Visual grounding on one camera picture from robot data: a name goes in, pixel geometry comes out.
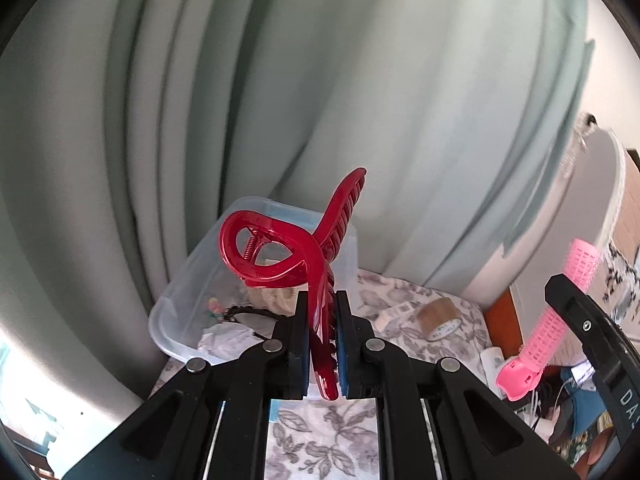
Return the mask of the pink hair roller clip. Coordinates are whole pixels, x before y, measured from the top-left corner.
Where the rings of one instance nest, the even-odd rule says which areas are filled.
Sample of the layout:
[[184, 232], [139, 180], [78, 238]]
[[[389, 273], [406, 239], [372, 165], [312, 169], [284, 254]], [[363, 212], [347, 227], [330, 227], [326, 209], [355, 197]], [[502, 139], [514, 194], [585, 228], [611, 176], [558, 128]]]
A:
[[[580, 238], [570, 244], [562, 274], [581, 292], [586, 292], [596, 273], [600, 252], [596, 246]], [[524, 398], [536, 389], [544, 368], [564, 339], [568, 327], [552, 307], [545, 307], [533, 333], [520, 353], [503, 365], [496, 385], [509, 401]]]

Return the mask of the white paper ball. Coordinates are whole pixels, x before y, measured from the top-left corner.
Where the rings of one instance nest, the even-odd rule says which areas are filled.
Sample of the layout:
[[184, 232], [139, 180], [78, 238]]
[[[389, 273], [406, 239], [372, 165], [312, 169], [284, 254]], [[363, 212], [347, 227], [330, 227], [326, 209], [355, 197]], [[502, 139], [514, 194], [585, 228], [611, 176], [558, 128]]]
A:
[[222, 322], [203, 330], [198, 351], [218, 361], [227, 362], [237, 359], [246, 349], [261, 344], [251, 328], [232, 322]]

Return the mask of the brown tape roll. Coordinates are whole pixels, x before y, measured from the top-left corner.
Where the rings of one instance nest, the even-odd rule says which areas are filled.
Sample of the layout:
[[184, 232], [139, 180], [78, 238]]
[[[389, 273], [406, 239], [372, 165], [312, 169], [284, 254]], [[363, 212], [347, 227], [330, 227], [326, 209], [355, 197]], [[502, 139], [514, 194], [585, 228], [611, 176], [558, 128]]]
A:
[[416, 322], [428, 341], [439, 341], [461, 326], [462, 316], [452, 300], [445, 297], [424, 304], [416, 314]]

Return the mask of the red hair claw clip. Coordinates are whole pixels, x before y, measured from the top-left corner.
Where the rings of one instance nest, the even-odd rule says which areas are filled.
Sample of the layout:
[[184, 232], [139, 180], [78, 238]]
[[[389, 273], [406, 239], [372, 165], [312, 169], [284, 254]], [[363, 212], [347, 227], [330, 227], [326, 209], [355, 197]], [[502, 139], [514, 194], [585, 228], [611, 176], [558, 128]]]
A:
[[224, 220], [218, 236], [221, 259], [247, 286], [307, 286], [310, 356], [321, 395], [338, 397], [335, 359], [336, 321], [331, 263], [344, 240], [367, 170], [352, 170], [341, 180], [314, 230], [239, 210]]

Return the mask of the white barcode medicine box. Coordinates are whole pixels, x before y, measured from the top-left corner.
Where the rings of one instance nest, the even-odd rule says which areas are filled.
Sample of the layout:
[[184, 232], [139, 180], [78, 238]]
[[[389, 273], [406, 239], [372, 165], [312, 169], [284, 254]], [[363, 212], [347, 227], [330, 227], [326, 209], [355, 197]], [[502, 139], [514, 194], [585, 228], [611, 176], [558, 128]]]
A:
[[405, 301], [395, 307], [383, 310], [373, 322], [377, 332], [383, 333], [406, 322], [422, 307], [418, 302]]

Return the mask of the white small bottle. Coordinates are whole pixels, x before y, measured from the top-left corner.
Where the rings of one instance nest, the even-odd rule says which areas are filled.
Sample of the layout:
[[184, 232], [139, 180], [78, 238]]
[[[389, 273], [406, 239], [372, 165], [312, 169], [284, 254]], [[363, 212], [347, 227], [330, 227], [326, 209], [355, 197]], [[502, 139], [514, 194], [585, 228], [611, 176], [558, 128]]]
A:
[[484, 368], [487, 385], [495, 387], [496, 378], [503, 367], [504, 355], [500, 347], [489, 347], [480, 352], [480, 362]]

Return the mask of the floral grey white cloth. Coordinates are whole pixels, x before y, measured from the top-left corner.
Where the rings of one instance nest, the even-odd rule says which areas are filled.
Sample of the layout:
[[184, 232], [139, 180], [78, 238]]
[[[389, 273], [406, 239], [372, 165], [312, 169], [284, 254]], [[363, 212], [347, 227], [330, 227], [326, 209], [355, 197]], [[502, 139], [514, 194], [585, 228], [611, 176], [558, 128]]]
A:
[[[462, 324], [444, 339], [428, 341], [416, 314], [383, 333], [374, 330], [375, 335], [396, 344], [412, 358], [436, 362], [452, 356], [478, 378], [486, 377], [480, 352], [489, 348], [490, 337], [477, 304], [365, 270], [358, 271], [358, 286], [362, 305], [352, 313], [372, 324], [383, 310], [402, 302], [418, 302], [423, 307], [436, 299], [450, 298], [461, 312]], [[170, 358], [157, 385], [165, 385], [182, 364]], [[372, 400], [326, 401], [311, 393], [301, 401], [274, 401], [269, 430], [268, 479], [376, 479], [380, 475], [378, 424]]]

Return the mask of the clear plastic storage bin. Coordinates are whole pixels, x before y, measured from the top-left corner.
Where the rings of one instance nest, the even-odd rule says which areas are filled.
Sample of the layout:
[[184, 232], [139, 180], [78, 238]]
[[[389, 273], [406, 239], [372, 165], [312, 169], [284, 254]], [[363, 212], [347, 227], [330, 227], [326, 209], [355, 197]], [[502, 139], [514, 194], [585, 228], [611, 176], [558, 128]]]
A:
[[[224, 220], [237, 210], [254, 210], [265, 216], [296, 224], [312, 232], [322, 217], [321, 212], [285, 205], [265, 197], [241, 197], [227, 208], [222, 217], [192, 250], [186, 262], [160, 294], [149, 318], [149, 333], [160, 351], [185, 363], [192, 358], [212, 364], [227, 361], [198, 350], [204, 330], [218, 323], [209, 310], [213, 298], [226, 310], [232, 306], [248, 306], [247, 289], [222, 261], [218, 250], [218, 233]], [[335, 289], [348, 292], [352, 310], [362, 305], [358, 286], [358, 235], [349, 223], [340, 252], [331, 263]]]

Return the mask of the black beaded headband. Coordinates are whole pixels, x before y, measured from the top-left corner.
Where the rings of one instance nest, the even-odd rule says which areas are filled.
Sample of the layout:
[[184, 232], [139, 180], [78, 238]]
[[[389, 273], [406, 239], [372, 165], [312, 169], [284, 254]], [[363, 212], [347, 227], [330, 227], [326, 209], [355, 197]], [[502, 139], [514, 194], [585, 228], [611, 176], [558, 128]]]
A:
[[241, 324], [261, 340], [270, 339], [278, 321], [285, 315], [251, 306], [232, 306], [222, 316], [224, 322]]

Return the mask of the colourful small hair clips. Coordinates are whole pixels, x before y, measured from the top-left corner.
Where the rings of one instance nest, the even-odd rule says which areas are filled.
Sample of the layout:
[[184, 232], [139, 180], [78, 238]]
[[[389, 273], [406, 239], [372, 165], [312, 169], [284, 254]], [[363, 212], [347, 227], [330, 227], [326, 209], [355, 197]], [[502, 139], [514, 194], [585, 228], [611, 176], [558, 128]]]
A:
[[206, 309], [208, 314], [216, 321], [220, 322], [226, 314], [227, 308], [221, 304], [215, 297], [209, 297]]

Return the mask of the orange wooden headboard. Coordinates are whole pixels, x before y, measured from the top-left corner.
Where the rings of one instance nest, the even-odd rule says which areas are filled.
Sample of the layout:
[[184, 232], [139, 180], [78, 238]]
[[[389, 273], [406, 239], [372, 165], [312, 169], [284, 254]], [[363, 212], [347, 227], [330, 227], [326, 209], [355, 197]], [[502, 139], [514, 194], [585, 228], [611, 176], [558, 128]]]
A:
[[517, 356], [523, 344], [522, 332], [510, 289], [507, 289], [484, 313], [492, 344], [505, 358]]

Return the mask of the beige lace scrunchie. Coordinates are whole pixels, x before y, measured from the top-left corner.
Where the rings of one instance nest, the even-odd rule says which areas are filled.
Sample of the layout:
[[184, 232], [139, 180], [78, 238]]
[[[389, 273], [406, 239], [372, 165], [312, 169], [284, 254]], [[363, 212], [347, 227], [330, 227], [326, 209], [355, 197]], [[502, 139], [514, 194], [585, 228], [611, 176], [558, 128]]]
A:
[[298, 293], [306, 292], [307, 288], [306, 284], [285, 288], [247, 287], [246, 296], [248, 303], [254, 308], [291, 316], [295, 314]]

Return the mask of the grey-green curtain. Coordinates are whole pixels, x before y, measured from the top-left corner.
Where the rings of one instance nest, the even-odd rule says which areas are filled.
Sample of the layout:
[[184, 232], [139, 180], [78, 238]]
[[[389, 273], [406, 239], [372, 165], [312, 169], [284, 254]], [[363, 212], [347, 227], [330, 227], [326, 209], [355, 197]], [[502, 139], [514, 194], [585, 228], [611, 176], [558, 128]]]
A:
[[582, 98], [587, 0], [1, 0], [1, 326], [70, 408], [65, 474], [151, 391], [149, 313], [244, 196], [356, 167], [363, 269], [514, 260]]

